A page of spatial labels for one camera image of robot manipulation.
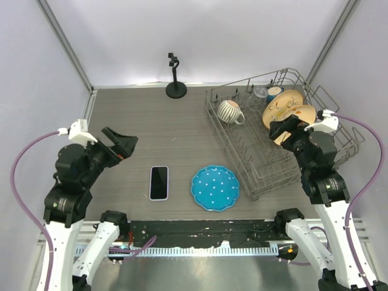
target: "striped mug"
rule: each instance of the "striped mug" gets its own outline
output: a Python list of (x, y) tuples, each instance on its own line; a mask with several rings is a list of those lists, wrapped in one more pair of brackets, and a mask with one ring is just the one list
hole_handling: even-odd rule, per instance
[[(235, 101), (232, 100), (224, 100), (220, 103), (217, 110), (217, 116), (220, 120), (226, 123), (234, 122), (237, 124), (243, 124), (245, 121), (244, 114), (241, 112), (240, 107)], [(240, 116), (242, 117), (242, 121), (238, 122), (237, 119)]]

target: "gray tabletop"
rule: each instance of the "gray tabletop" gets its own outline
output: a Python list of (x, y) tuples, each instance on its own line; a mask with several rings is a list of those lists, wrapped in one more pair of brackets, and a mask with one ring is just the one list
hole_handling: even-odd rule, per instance
[[(292, 207), (308, 218), (318, 217), (298, 182), (255, 202), (241, 189), (236, 204), (224, 212), (208, 212), (194, 202), (190, 185), (199, 169), (219, 164), (233, 171), (207, 117), (205, 89), (189, 87), (181, 99), (168, 98), (165, 88), (98, 90), (90, 132), (106, 141), (101, 129), (109, 126), (139, 142), (131, 158), (97, 180), (86, 220), (98, 220), (108, 209), (125, 212), (129, 219), (260, 219)], [(223, 90), (232, 94), (235, 87)], [(169, 198), (151, 202), (150, 168), (160, 165), (170, 169)]]

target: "smartphone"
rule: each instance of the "smartphone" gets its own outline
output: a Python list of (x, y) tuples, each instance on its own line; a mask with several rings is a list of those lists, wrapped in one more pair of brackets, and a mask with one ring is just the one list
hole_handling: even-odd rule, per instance
[(163, 201), (169, 197), (169, 168), (154, 166), (151, 168), (150, 200)]

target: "white panel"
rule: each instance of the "white panel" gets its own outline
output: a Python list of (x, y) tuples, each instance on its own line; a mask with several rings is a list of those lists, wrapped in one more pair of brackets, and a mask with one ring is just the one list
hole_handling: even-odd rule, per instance
[[(88, 93), (35, 1), (2, 1), (0, 27), (0, 289), (26, 291), (39, 230), (11, 193), (10, 168), (31, 140), (79, 118)], [(68, 143), (49, 138), (16, 170), (22, 198), (40, 218), (58, 150)]]
[(345, 1), (49, 0), (92, 84), (226, 82), (294, 67), (307, 75)]
[[(387, 68), (388, 68), (388, 2), (361, 1), (319, 71), (315, 84), (323, 85), (342, 108), (341, 113), (363, 120), (382, 137), (386, 148), (387, 130)], [(368, 140), (359, 155), (340, 168), (352, 196), (368, 182), (375, 171), (380, 150), (365, 130)], [(363, 219), (373, 247), (373, 258), (380, 279), (388, 281), (388, 165), (375, 184), (360, 200), (355, 212)]]

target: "dish rack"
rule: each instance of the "dish rack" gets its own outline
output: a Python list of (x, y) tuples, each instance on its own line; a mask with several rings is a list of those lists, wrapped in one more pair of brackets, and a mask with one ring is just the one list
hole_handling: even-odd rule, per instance
[[(206, 90), (205, 107), (211, 123), (231, 159), (241, 185), (253, 200), (300, 180), (300, 170), (293, 153), (282, 149), (268, 137), (269, 130), (262, 123), (267, 104), (253, 108), (249, 102), (254, 88), (268, 83), (284, 87), (284, 90), (298, 90), (304, 96), (304, 104), (314, 106), (316, 111), (329, 109), (337, 112), (340, 109), (323, 87), (319, 85), (313, 90), (301, 74), (291, 68)], [(219, 104), (227, 99), (239, 104), (245, 116), (243, 125), (226, 124), (217, 118)], [(338, 168), (358, 153), (365, 137), (355, 127), (346, 127), (341, 121), (338, 130), (331, 134), (338, 149), (335, 159), (335, 167)]]

